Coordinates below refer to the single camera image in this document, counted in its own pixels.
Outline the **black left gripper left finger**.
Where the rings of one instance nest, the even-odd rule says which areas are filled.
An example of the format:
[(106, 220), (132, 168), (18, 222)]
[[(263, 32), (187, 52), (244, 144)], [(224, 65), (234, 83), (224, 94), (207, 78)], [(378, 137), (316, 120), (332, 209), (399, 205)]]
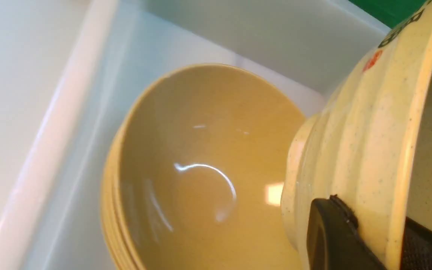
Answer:
[(358, 219), (337, 195), (310, 206), (307, 258), (311, 270), (385, 270), (358, 233)]

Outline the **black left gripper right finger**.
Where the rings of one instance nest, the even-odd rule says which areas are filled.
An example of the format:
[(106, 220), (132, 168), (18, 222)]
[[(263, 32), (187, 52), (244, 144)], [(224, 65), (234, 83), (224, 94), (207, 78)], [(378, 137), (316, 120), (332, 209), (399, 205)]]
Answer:
[(401, 270), (432, 270), (432, 231), (406, 217)]

